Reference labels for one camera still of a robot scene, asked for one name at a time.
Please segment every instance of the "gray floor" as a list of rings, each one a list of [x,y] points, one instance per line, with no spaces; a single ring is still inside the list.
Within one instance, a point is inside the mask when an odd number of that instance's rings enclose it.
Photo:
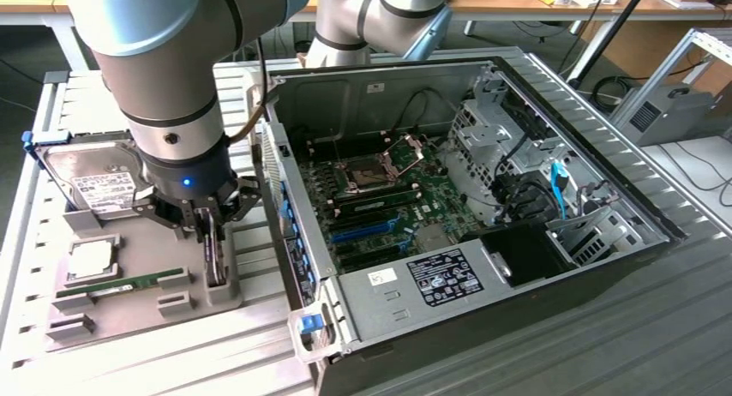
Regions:
[[[519,25],[529,32],[537,35],[551,35],[558,32],[558,27],[542,26],[531,22]],[[569,32],[550,37],[541,43],[538,37],[525,34],[513,22],[482,22],[478,24],[475,37],[463,35],[465,22],[454,22],[446,40],[442,43],[443,49],[462,49],[493,46],[519,46],[526,52],[534,52],[554,67],[558,68],[567,49],[575,41],[575,36]],[[307,32],[307,25],[298,24],[295,35],[305,38],[313,36],[313,26]],[[265,49],[269,58],[294,55],[293,43],[281,35],[269,33],[265,38]],[[577,55],[585,47],[581,41],[575,48],[573,63]],[[0,57],[15,67],[39,80],[43,80],[49,71],[69,69],[59,44],[53,31],[47,27],[0,27]],[[609,75],[617,75],[618,68],[609,62],[602,61],[591,72],[583,87],[591,87],[594,81]],[[42,87],[22,75],[10,70],[0,63],[0,97],[27,106],[37,107]],[[13,198],[15,196],[21,166],[23,163],[23,151],[21,147],[21,135],[30,129],[34,122],[34,113],[18,106],[9,105],[0,101],[0,239],[5,237],[7,220],[11,215]]]

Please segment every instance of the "motherboard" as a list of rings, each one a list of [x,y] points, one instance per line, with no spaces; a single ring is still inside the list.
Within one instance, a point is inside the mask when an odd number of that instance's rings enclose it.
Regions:
[[[431,140],[403,135],[385,148],[301,164],[342,273],[451,246],[483,227]]]

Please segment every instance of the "metal worktable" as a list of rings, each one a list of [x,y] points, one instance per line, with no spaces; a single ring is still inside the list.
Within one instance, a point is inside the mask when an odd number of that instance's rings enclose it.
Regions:
[[[561,80],[535,57],[518,48],[495,48],[442,51],[437,58],[458,55],[505,56],[691,237],[583,307],[362,395],[730,394],[729,235],[699,213],[693,204],[705,206],[682,186],[686,196],[678,193],[675,179],[651,169],[657,162],[630,153],[602,116],[578,110],[582,99],[561,90]],[[270,66],[295,65],[291,59]],[[246,121],[247,67],[257,63],[227,63],[215,70],[229,129]],[[122,126],[123,119],[99,73],[73,73],[69,82],[45,86],[35,130],[97,131],[110,129],[102,127],[107,123]],[[239,173],[253,170],[246,146],[234,149],[233,158]],[[69,351],[39,350],[53,259],[71,236],[61,217],[65,204],[27,158],[0,257],[0,285],[10,282],[0,292],[3,324],[9,316],[0,373],[9,375],[5,387],[15,387],[7,394],[313,394],[310,371],[294,357],[286,330],[286,292],[262,207],[238,224],[235,236],[243,308]]]

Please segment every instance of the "warning label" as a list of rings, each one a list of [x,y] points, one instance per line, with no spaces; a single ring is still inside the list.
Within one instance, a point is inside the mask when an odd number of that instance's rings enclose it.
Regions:
[[[481,280],[459,249],[407,263],[425,302],[435,307],[483,291]]]
[[[126,173],[74,177],[77,190],[97,214],[119,212],[134,206],[134,176]]]

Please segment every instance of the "green circuit board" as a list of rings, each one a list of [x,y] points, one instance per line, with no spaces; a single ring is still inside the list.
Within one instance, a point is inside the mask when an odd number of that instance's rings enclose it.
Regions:
[[[423,146],[422,151],[425,159],[390,181],[379,166],[383,160],[375,154],[301,165],[321,230],[343,273],[459,243],[467,232],[483,227],[462,202],[437,152],[429,146]],[[391,149],[390,154],[399,170],[417,161],[415,149],[406,141]],[[359,203],[350,202],[355,196],[350,189],[353,181],[358,181],[365,190],[357,194],[362,200],[366,199]],[[369,195],[383,196],[370,199]],[[347,219],[335,217],[334,200],[341,202],[337,205],[342,214],[350,215]],[[362,207],[375,208],[375,211],[359,214]],[[391,231],[343,242],[334,241],[341,233],[390,220],[394,223]],[[427,233],[437,234],[430,242],[426,242]]]

